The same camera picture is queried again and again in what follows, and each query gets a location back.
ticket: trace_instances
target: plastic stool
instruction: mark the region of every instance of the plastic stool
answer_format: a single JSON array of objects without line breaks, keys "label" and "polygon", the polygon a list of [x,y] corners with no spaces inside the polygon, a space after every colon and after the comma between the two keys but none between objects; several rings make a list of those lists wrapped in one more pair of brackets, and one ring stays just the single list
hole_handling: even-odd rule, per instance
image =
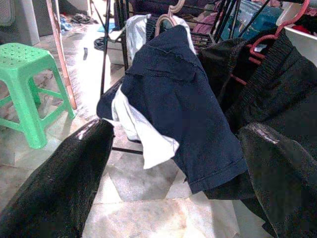
[{"label": "plastic stool", "polygon": [[[33,76],[50,69],[56,79],[60,93],[38,88]],[[29,146],[34,149],[46,145],[44,128],[54,122],[64,111],[74,118],[67,93],[60,78],[56,63],[50,52],[18,43],[0,46],[0,80],[9,90],[9,96],[0,100],[0,107],[13,101],[20,123],[0,118],[0,125],[24,133]],[[45,93],[63,100],[54,112],[41,119],[36,104],[40,104],[39,93]]]}]

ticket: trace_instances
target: plastic hanger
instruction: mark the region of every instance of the plastic hanger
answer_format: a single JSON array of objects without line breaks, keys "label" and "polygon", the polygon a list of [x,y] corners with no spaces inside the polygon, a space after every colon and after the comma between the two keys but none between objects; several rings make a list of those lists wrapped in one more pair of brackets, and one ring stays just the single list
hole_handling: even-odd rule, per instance
[{"label": "plastic hanger", "polygon": [[167,14],[163,14],[158,18],[158,21],[156,23],[156,28],[155,28],[155,36],[159,35],[159,28],[161,23],[164,20],[169,21],[172,24],[172,26],[177,25],[177,22],[174,20],[173,15],[175,13],[178,13],[182,9],[184,4],[185,4],[185,0],[179,0],[175,6],[172,6],[172,5],[169,6]]},{"label": "plastic hanger", "polygon": [[[302,8],[300,9],[300,11],[296,14],[296,16],[293,19],[290,19],[288,21],[284,21],[282,22],[282,24],[279,25],[279,27],[276,30],[276,33],[274,35],[266,35],[266,36],[262,36],[260,38],[258,38],[252,45],[248,45],[248,47],[250,47],[250,54],[252,56],[256,56],[257,58],[260,59],[264,59],[265,55],[255,52],[255,48],[263,41],[268,40],[268,39],[273,39],[276,40],[279,36],[279,34],[281,33],[282,29],[284,28],[284,26],[288,26],[290,24],[294,24],[296,21],[298,21],[305,13],[308,5],[310,3],[310,0],[304,0]],[[258,59],[255,59],[253,57],[249,57],[249,60],[253,63],[256,64],[261,64],[261,61]]]}]

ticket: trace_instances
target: navy blue shirt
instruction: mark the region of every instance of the navy blue shirt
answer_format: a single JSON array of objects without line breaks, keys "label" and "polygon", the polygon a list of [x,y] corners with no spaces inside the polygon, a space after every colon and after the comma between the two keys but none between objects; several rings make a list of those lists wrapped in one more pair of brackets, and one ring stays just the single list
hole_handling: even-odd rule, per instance
[{"label": "navy blue shirt", "polygon": [[[189,48],[183,26],[161,33],[136,53],[121,91],[160,134],[179,142],[173,160],[193,193],[226,183],[247,169],[240,142]],[[110,105],[102,97],[98,116],[104,118]]]}]

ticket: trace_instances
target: tiled floor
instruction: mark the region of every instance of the tiled floor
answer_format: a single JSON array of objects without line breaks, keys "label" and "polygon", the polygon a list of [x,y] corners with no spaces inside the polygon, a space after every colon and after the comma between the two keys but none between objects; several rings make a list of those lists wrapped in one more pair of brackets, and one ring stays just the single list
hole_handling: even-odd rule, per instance
[{"label": "tiled floor", "polygon": [[[63,113],[46,129],[48,143],[40,150],[30,149],[23,134],[0,130],[0,210],[26,178],[45,161],[61,141],[96,117],[100,93],[103,53],[94,49],[93,40],[102,35],[98,25],[78,27],[63,36],[75,98],[74,120]],[[57,58],[53,37],[41,38],[37,45]],[[83,60],[84,50],[88,57]],[[122,65],[110,65],[107,58],[106,86],[124,74]],[[37,76],[37,83],[54,89],[50,72]],[[59,100],[41,96],[41,114],[52,111]],[[124,131],[115,128],[114,145],[141,150],[127,141]],[[167,161],[143,170],[143,157],[112,151],[98,193],[86,221],[85,238],[267,238],[262,220],[239,201],[208,200],[200,192],[192,195],[185,176],[175,163]]]}]

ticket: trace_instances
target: stool leg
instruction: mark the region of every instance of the stool leg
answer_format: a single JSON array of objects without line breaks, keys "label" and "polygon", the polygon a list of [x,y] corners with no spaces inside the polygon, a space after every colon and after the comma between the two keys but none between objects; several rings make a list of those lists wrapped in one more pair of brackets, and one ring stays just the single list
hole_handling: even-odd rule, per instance
[{"label": "stool leg", "polygon": [[59,74],[59,71],[56,67],[56,64],[55,64],[55,61],[52,63],[52,67],[51,67],[51,70],[54,74],[54,77],[55,77],[55,80],[56,80],[56,83],[58,85],[58,88],[59,88],[59,91],[60,91],[60,94],[62,95],[63,97],[63,101],[64,101],[64,105],[65,105],[65,108],[66,110],[68,111],[68,116],[73,119],[75,117],[75,113],[70,105],[70,102],[69,102],[69,98],[68,98],[68,95],[66,93],[66,90],[65,90],[65,87],[64,87],[64,84],[60,78],[60,74]]},{"label": "stool leg", "polygon": [[14,86],[8,85],[8,90],[29,146],[33,149],[44,147],[47,139],[28,83],[17,80]]},{"label": "stool leg", "polygon": [[30,80],[29,80],[29,86],[30,86],[30,89],[31,89],[31,92],[32,92],[32,96],[33,96],[34,102],[35,102],[35,104],[37,106],[39,106],[41,104],[41,99],[40,99],[40,96],[39,96],[39,93],[38,93],[38,90],[37,90],[37,86],[35,85],[33,77],[31,77]]}]

